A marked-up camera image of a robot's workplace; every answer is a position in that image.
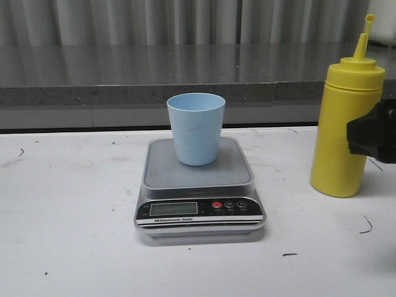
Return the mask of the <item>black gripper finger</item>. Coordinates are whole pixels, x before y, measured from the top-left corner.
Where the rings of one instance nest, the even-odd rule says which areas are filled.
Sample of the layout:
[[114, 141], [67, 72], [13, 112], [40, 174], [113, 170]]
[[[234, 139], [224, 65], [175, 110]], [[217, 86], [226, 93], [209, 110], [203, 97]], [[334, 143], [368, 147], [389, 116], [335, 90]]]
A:
[[395, 100], [382, 99], [366, 115], [346, 125], [350, 153], [395, 162]]

